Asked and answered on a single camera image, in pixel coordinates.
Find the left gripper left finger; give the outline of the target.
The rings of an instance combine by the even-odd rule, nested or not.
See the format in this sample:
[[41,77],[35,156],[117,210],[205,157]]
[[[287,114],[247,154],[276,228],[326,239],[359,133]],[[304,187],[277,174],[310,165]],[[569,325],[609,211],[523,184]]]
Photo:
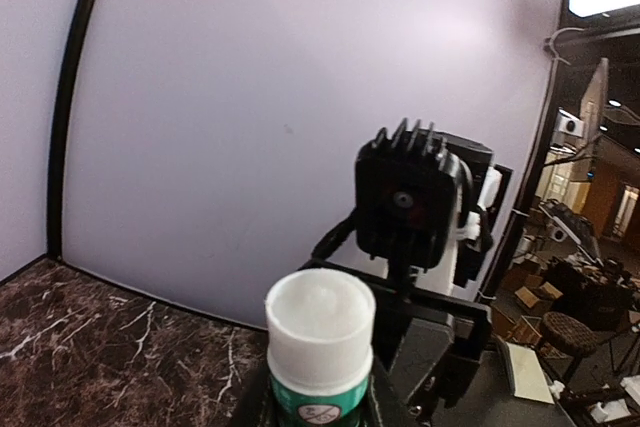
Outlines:
[[256,370],[233,414],[233,427],[273,427],[278,425],[276,401],[267,366]]

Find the green white glue stick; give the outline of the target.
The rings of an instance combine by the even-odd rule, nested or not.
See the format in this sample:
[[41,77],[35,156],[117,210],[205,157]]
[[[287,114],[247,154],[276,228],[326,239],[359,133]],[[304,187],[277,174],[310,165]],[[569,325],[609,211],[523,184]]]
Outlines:
[[337,270],[301,270],[271,287],[267,364],[279,425],[362,424],[375,313],[371,289]]

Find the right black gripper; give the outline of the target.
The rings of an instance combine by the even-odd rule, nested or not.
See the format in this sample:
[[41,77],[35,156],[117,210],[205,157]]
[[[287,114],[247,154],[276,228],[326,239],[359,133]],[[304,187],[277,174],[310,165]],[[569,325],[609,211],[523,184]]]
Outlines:
[[372,290],[374,364],[411,416],[430,417],[440,401],[453,407],[465,395],[491,336],[488,307],[418,288],[417,269],[399,261],[384,277],[321,259],[300,269],[312,268],[351,274]]

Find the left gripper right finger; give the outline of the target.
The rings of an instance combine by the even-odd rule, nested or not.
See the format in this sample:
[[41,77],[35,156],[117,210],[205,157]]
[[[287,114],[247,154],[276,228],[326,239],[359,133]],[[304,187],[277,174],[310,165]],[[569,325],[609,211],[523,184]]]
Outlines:
[[380,361],[374,361],[369,375],[367,393],[360,406],[361,426],[411,427],[414,418],[396,394],[388,373]]

